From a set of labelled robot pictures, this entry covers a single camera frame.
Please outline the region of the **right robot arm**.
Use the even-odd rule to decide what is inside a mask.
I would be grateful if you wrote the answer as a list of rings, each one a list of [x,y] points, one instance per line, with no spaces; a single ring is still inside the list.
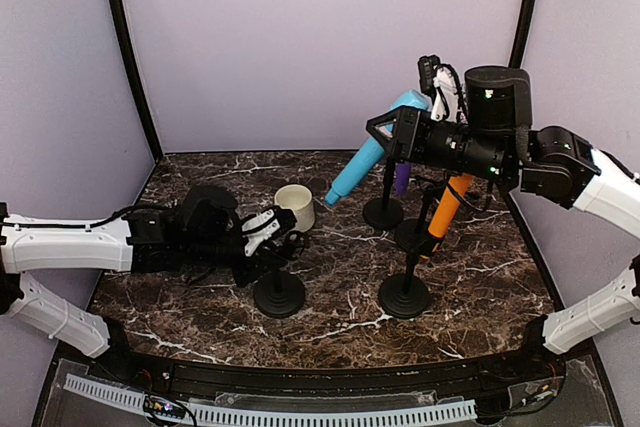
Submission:
[[[563,127],[533,129],[525,70],[474,67],[465,73],[465,87],[464,123],[401,106],[368,120],[366,130],[395,160],[519,188],[638,236],[638,174]]]

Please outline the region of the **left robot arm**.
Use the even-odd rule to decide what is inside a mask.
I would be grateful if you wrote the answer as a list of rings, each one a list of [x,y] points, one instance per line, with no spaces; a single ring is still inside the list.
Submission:
[[[292,210],[269,207],[245,218],[215,185],[191,188],[174,205],[141,203],[102,220],[46,220],[1,211],[1,312],[101,358],[120,383],[141,374],[120,322],[91,314],[54,294],[35,270],[98,269],[119,273],[178,270],[185,264],[230,269],[244,287],[296,259],[305,235]]]

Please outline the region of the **black stand of orange microphone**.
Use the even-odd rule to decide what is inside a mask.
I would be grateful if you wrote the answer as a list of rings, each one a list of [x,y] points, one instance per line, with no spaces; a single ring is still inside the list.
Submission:
[[[432,305],[429,288],[415,275],[415,269],[421,256],[430,256],[434,246],[433,236],[421,238],[406,254],[405,271],[390,275],[382,282],[378,302],[384,313],[397,319],[411,319]]]

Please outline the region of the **orange toy microphone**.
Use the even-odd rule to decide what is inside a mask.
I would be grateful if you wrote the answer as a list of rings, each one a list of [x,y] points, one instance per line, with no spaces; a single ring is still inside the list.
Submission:
[[[453,186],[464,196],[474,179],[471,174],[467,173],[450,176],[449,178]],[[429,224],[425,241],[420,247],[420,256],[422,258],[430,258],[437,251],[459,207],[459,202],[448,190],[445,190]]]

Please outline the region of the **black stand of blue microphone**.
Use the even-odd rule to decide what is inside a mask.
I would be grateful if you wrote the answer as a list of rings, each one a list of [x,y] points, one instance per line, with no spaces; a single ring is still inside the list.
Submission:
[[[300,256],[308,245],[308,237],[299,231],[286,234],[281,245],[300,247]],[[275,248],[270,242],[266,247]],[[253,288],[253,299],[256,308],[265,316],[283,319],[296,314],[304,305],[306,289],[300,278],[282,269],[282,281],[274,282],[270,275],[258,280]]]

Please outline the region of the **blue toy microphone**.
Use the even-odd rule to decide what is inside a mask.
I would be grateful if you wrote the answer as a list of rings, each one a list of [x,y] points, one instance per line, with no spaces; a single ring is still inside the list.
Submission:
[[[402,106],[409,106],[429,112],[432,109],[432,105],[430,98],[414,89],[410,89],[399,96],[389,107],[389,110],[392,111]],[[369,137],[334,179],[325,196],[325,202],[333,206],[341,199],[348,197],[384,155],[385,151],[380,144],[374,138]]]

